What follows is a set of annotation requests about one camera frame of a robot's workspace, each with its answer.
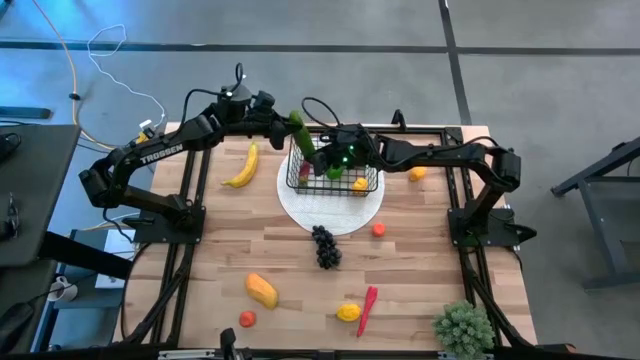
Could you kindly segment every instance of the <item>wooden table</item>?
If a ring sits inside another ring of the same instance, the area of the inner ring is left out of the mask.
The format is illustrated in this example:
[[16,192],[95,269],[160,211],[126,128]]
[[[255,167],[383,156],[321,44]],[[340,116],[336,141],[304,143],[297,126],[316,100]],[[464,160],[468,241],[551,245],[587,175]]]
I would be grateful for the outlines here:
[[[176,126],[169,124],[167,132]],[[462,129],[467,140],[489,135],[485,126]],[[439,143],[435,136],[396,138],[415,144]],[[443,305],[464,299],[458,254],[450,244],[446,221],[450,203],[444,169],[430,168],[418,183],[410,183],[406,173],[385,174],[380,211],[364,228],[337,238],[343,253],[340,270],[326,271],[316,263],[310,233],[289,218],[278,200],[276,178],[287,151],[273,150],[264,139],[254,140],[260,146],[258,170],[251,183],[240,189],[220,183],[244,167],[250,140],[227,137],[213,150],[204,195],[207,221],[203,241],[196,247],[180,347],[218,347],[220,331],[233,327],[238,347],[441,349],[431,322],[443,312]],[[161,161],[151,191],[178,193],[185,158],[183,153]],[[190,199],[199,158],[195,164]],[[472,173],[472,182],[477,194],[482,181]],[[459,197],[464,204],[464,197]],[[387,227],[383,238],[371,236],[376,222]],[[133,270],[125,301],[127,333],[158,296],[166,252],[166,245],[151,245]],[[535,343],[518,261],[504,249],[487,248],[486,252],[497,303],[520,333]],[[247,296],[244,281],[250,272],[277,289],[275,310]],[[378,287],[378,301],[364,335],[356,338],[358,322],[341,322],[335,312],[345,303],[363,306],[369,285]],[[172,308],[164,322],[165,334]],[[240,313],[246,310],[257,314],[256,325],[249,329],[238,325]]]

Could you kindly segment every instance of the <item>concrete floor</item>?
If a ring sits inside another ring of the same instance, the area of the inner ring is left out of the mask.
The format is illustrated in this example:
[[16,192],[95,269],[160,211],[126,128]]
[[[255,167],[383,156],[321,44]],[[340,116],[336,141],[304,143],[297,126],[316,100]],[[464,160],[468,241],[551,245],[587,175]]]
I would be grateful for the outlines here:
[[[130,41],[148,43],[446,44],[437,0],[166,0],[162,5],[153,0],[41,0],[41,5],[63,36],[76,41],[124,23]],[[449,6],[458,46],[640,47],[637,1],[449,0]],[[104,40],[119,36],[114,31]],[[55,41],[29,1],[16,2],[0,20],[0,41],[18,40]],[[99,74],[86,52],[73,51],[73,56],[85,97],[80,119],[89,132],[124,143],[139,122],[159,118],[152,102]],[[460,56],[472,123],[489,125],[502,145],[514,147],[523,158],[522,186],[508,201],[519,223],[538,230],[538,237],[523,246],[522,259],[540,343],[568,342],[581,352],[610,356],[640,354],[640,287],[582,290],[582,281],[604,275],[604,262],[579,194],[556,199],[549,192],[612,146],[638,136],[637,60]],[[282,112],[312,95],[329,102],[345,121],[387,123],[401,108],[410,123],[460,124],[447,54],[121,52],[102,59],[118,79],[156,96],[171,120],[178,118],[189,89],[233,82],[237,61],[244,63],[247,85],[271,92]],[[55,111],[52,123],[70,123],[70,91],[62,51],[0,50],[1,104],[49,107]],[[191,113],[208,100],[195,98]],[[76,151],[52,230],[66,233],[101,221],[77,180],[77,173],[99,156]],[[150,181],[151,173],[140,169],[131,183],[148,187]],[[76,340],[70,344],[77,346]],[[86,346],[96,341],[87,340]]]

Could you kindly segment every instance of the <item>yellow banana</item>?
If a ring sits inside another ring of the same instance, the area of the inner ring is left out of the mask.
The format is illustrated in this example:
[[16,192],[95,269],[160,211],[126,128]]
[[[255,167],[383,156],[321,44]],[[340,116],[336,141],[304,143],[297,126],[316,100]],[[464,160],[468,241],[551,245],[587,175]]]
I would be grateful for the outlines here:
[[239,188],[247,185],[253,174],[256,173],[258,168],[258,144],[251,142],[249,146],[249,153],[247,154],[247,163],[244,165],[244,169],[236,175],[233,179],[224,181],[222,185],[230,185],[231,187]]

